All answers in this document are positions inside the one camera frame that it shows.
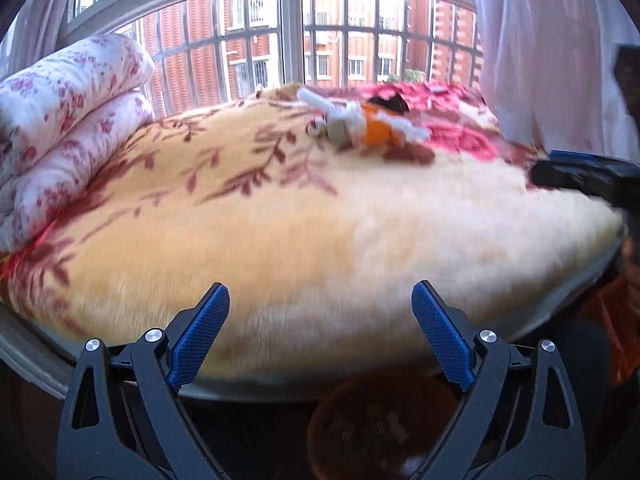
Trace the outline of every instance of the yellow blanket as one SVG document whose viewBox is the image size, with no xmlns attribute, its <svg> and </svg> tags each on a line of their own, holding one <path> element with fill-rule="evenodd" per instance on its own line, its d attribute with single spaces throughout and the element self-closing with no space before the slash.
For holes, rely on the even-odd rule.
<svg viewBox="0 0 640 480">
<path fill-rule="evenodd" d="M 276 96 L 138 131 L 2 263 L 2 299 L 69 336 L 116 344 L 165 327 L 222 282 L 230 315 L 203 373 L 312 375 L 424 354 L 410 310 L 418 280 L 486 320 L 620 230 L 605 205 L 529 190 L 501 160 L 337 153 L 305 132 L 308 108 Z"/>
</svg>

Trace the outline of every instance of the curtain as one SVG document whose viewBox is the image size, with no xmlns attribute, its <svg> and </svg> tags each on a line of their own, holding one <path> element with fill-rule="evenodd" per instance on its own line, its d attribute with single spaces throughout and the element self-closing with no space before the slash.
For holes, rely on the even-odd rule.
<svg viewBox="0 0 640 480">
<path fill-rule="evenodd" d="M 27 0 L 16 17 L 10 33 L 2 40 L 4 58 L 2 78 L 16 73 L 52 54 L 66 17 L 68 0 Z"/>
<path fill-rule="evenodd" d="M 640 162 L 613 77 L 616 45 L 640 44 L 618 0 L 476 0 L 480 86 L 505 138 Z"/>
</svg>

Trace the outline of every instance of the sheer curtain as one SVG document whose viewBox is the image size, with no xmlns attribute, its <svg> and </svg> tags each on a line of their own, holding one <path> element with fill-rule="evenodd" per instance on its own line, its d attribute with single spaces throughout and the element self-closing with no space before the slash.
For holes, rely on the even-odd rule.
<svg viewBox="0 0 640 480">
<path fill-rule="evenodd" d="M 0 44 L 0 79 L 52 54 L 68 0 L 27 0 Z"/>
<path fill-rule="evenodd" d="M 640 34 L 618 0 L 476 3 L 482 94 L 507 139 L 640 161 L 613 77 L 616 45 Z"/>
</svg>

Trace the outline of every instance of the fleece blanket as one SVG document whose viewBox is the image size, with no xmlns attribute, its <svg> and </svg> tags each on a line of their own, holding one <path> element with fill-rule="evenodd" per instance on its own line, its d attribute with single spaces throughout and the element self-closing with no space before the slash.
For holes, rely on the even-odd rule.
<svg viewBox="0 0 640 480">
<path fill-rule="evenodd" d="M 295 88 L 138 130 L 4 259 L 2 300 L 66 336 L 116 344 L 222 282 L 230 314 L 203 375 L 335 375 L 428 352 L 410 306 L 419 280 L 481 322 L 618 236 L 604 203 L 528 186 L 519 165 L 534 152 L 488 142 L 497 125 L 478 96 L 401 90 L 433 130 L 427 164 L 390 148 L 335 151 L 307 134 L 313 110 Z"/>
</svg>

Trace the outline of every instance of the metal screw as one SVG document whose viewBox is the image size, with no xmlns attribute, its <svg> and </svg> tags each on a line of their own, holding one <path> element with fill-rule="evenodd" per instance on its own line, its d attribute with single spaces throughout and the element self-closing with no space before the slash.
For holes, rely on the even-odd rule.
<svg viewBox="0 0 640 480">
<path fill-rule="evenodd" d="M 100 341 L 98 341 L 97 339 L 89 339 L 89 341 L 86 342 L 86 345 L 84 345 L 84 347 L 89 352 L 93 352 L 94 350 L 97 350 L 100 347 Z"/>
<path fill-rule="evenodd" d="M 484 341 L 485 343 L 495 343 L 498 339 L 498 336 L 495 335 L 495 332 L 492 332 L 491 330 L 482 330 L 482 332 L 480 333 L 480 339 L 482 339 L 482 341 Z"/>
<path fill-rule="evenodd" d="M 553 341 L 549 341 L 549 339 L 543 339 L 542 343 L 540 343 L 540 345 L 542 346 L 542 349 L 545 352 L 555 352 L 556 351 L 556 344 Z"/>
<path fill-rule="evenodd" d="M 145 334 L 145 339 L 150 343 L 155 343 L 156 341 L 159 341 L 161 337 L 162 337 L 162 330 L 158 330 L 157 328 L 152 328 L 151 330 L 149 330 L 149 332 Z"/>
</svg>

